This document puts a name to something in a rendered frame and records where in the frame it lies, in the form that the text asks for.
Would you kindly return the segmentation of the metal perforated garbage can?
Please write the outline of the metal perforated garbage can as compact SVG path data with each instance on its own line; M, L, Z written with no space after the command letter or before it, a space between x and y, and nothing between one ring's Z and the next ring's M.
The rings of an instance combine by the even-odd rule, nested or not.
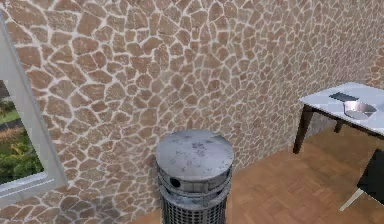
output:
M226 224L234 150L209 130L174 132L156 147L161 224Z

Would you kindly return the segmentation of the white top dark-legged table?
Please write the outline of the white top dark-legged table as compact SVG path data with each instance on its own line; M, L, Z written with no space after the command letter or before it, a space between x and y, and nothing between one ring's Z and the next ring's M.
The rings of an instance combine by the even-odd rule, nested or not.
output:
M303 108L293 146L295 154L300 152L314 113L335 120L336 133L348 125L384 139L384 89L348 82L304 96L299 101Z

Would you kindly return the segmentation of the dark flat rectangular device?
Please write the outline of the dark flat rectangular device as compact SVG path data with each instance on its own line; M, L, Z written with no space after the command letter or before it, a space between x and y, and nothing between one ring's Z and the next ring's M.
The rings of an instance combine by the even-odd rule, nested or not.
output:
M357 97L353 97L353 96L350 96L350 95L347 95L347 94L341 93L341 92L337 92L337 93L330 95L330 98L335 99L335 100L339 100L341 102L357 101L358 100Z

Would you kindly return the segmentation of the silver metal bowl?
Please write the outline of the silver metal bowl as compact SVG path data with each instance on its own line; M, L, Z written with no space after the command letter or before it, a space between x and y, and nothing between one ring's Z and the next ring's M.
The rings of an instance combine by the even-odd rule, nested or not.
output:
M369 119L377 111L374 106L360 101L345 101L343 106L344 114L355 120Z

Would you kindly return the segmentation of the white framed window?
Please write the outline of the white framed window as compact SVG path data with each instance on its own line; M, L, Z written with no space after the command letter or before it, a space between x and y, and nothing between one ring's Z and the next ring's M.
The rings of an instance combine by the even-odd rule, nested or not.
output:
M68 184L0 14L0 208Z

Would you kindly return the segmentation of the black chair with pale legs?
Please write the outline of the black chair with pale legs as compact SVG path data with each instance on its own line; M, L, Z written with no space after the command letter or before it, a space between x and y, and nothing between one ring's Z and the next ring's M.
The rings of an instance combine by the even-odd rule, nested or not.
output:
M340 211L344 211L363 193L384 206L384 151L379 148L374 151L370 158L357 183L357 190L340 207Z

